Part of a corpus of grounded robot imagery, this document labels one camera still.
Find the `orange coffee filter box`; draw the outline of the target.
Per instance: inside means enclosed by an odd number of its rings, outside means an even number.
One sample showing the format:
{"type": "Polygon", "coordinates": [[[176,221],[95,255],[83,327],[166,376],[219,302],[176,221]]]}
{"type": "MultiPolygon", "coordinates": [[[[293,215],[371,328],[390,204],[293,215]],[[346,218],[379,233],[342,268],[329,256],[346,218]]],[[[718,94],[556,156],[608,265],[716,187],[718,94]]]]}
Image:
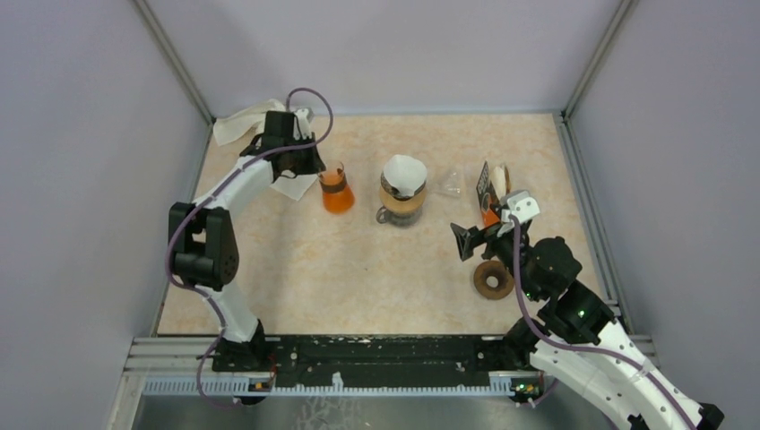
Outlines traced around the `orange coffee filter box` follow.
{"type": "Polygon", "coordinates": [[[494,204],[511,192],[512,183],[508,166],[505,163],[491,167],[487,161],[483,163],[476,184],[479,213],[484,227],[490,227],[499,222],[500,216],[492,209],[494,204]]]}

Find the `white paper coffee filter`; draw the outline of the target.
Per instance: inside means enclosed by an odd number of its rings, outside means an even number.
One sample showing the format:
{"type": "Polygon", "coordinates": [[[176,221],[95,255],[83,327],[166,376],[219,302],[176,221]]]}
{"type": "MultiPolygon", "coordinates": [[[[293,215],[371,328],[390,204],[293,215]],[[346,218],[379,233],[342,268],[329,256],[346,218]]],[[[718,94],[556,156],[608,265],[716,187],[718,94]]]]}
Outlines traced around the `white paper coffee filter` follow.
{"type": "Polygon", "coordinates": [[[422,161],[408,155],[396,154],[385,163],[383,175],[427,182],[428,170],[422,161]]]}

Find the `orange glass flask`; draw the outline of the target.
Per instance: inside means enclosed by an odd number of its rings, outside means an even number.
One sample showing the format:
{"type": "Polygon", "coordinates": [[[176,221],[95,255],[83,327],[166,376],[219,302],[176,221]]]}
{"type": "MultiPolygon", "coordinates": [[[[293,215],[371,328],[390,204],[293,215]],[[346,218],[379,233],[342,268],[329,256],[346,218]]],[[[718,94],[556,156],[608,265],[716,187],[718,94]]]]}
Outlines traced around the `orange glass flask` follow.
{"type": "Polygon", "coordinates": [[[325,171],[318,174],[318,180],[324,208],[328,212],[342,214],[354,205],[354,193],[348,183],[342,162],[337,160],[326,161],[325,171]]]}

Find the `clear glass dripper cone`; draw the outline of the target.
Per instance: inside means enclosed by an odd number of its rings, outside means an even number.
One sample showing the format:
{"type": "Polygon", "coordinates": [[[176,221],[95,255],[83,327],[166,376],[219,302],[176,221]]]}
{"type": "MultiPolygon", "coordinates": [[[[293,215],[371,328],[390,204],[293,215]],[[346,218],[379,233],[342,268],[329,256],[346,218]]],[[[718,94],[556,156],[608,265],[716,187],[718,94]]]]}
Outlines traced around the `clear glass dripper cone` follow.
{"type": "Polygon", "coordinates": [[[381,190],[397,201],[408,201],[420,194],[427,185],[426,181],[380,177],[381,190]]]}

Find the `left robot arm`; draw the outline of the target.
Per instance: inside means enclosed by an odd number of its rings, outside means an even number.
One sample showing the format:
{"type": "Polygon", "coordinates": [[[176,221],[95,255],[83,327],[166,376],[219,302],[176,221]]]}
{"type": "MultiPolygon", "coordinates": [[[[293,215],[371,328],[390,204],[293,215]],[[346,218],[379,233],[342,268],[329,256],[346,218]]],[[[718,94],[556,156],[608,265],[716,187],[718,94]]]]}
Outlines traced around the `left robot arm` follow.
{"type": "Polygon", "coordinates": [[[169,209],[165,269],[172,284],[200,295],[220,323],[212,346],[216,372],[255,371],[271,354],[263,324],[236,283],[241,259],[233,221],[279,178],[324,171],[312,117],[308,108],[267,112],[263,131],[218,184],[169,209]]]}

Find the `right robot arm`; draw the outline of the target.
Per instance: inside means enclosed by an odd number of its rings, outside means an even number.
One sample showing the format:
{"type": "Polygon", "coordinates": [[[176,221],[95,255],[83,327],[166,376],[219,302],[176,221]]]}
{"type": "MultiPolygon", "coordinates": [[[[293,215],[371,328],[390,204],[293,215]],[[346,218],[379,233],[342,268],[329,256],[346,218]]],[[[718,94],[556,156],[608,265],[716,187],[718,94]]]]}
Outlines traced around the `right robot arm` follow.
{"type": "Polygon", "coordinates": [[[565,239],[532,244],[528,227],[500,236],[495,226],[451,226],[462,260],[484,246],[485,261],[508,269],[514,279],[522,317],[506,335],[508,364],[550,374],[616,429],[719,428],[724,413],[671,383],[611,307],[577,279],[582,265],[565,239]]]}

